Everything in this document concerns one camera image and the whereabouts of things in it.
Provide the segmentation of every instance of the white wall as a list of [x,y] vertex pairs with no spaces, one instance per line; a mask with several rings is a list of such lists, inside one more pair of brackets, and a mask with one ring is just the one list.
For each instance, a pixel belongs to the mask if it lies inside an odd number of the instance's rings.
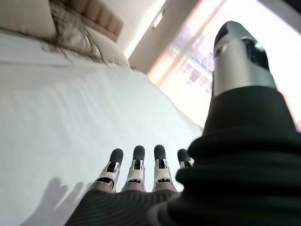
[[102,1],[124,22],[117,44],[129,58],[166,0]]
[[166,10],[163,19],[156,29],[148,27],[128,59],[130,65],[147,74],[198,2],[199,0],[167,0],[163,6]]

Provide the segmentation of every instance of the pillow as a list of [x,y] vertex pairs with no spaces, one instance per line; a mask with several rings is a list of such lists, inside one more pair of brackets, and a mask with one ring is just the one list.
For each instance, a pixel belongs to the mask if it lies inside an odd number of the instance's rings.
[[101,51],[105,62],[112,62],[120,66],[130,67],[126,56],[115,42],[90,27],[86,26],[86,28],[89,31],[95,45]]
[[1,0],[0,27],[47,41],[56,36],[49,0]]
[[56,2],[50,2],[52,17],[57,30],[56,45],[103,62],[97,46],[84,24]]

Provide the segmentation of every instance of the silver metal casing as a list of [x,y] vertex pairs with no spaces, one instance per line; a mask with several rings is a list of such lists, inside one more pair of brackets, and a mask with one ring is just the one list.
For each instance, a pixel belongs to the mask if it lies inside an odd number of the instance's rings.
[[225,26],[228,33],[214,47],[213,96],[247,86],[264,86],[276,89],[269,69],[254,64],[248,58],[243,40],[253,41],[255,48],[264,52],[257,40],[237,22],[230,21]]
[[174,186],[173,181],[171,179],[170,171],[169,171],[169,166],[166,162],[166,159],[163,159],[165,168],[164,169],[159,169],[159,159],[155,160],[155,169],[154,169],[154,187],[156,187],[157,181],[159,179],[169,179],[170,183]]
[[[192,161],[188,161],[188,163],[190,164],[191,167],[193,166]],[[184,162],[184,161],[182,161],[182,162],[180,163],[180,168],[181,168],[181,169],[184,169],[184,168],[185,168],[185,162]]]
[[102,172],[100,173],[98,178],[95,180],[95,183],[102,183],[102,182],[97,181],[100,178],[109,178],[113,181],[112,190],[116,191],[116,184],[117,184],[118,177],[119,177],[120,164],[118,162],[116,162],[114,171],[113,172],[108,172],[107,170],[108,170],[108,166],[110,165],[110,163],[111,162],[108,162],[106,167],[102,170]]
[[[140,161],[140,169],[134,169],[136,161]],[[133,159],[132,165],[128,171],[126,184],[129,182],[129,180],[132,180],[132,179],[140,180],[142,182],[142,187],[144,188],[145,168],[144,168],[143,160]]]

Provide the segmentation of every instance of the robotic finger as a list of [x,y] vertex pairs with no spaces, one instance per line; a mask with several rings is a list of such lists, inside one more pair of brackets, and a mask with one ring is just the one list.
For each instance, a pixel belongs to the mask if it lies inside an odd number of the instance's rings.
[[129,190],[145,192],[144,155],[145,155],[144,147],[139,145],[134,149],[132,164],[128,171],[126,184],[121,190],[122,192],[129,191]]
[[91,189],[115,193],[122,159],[123,151],[121,149],[117,148],[112,151],[108,164],[104,167],[95,182],[91,185]]
[[169,167],[166,161],[165,148],[157,145],[154,149],[155,172],[153,192],[159,190],[177,191],[172,182]]
[[178,151],[178,160],[180,164],[180,168],[190,168],[193,166],[192,160],[188,155],[188,151],[186,149],[180,149]]

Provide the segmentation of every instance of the bed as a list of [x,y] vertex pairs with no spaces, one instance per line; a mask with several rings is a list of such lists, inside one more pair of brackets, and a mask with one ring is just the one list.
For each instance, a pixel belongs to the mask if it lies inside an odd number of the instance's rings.
[[[17,0],[6,1],[6,9],[12,1]],[[78,3],[61,2],[67,7]],[[113,32],[108,36],[116,41],[121,29],[108,30],[108,24],[103,29]],[[50,39],[25,31],[0,31],[0,225],[64,225],[115,148],[124,152],[117,191],[125,183],[136,145],[146,150],[148,192],[155,145],[166,148],[175,177],[177,151],[187,148],[201,129],[145,74],[69,48],[49,51]],[[174,182],[180,191],[182,186]]]

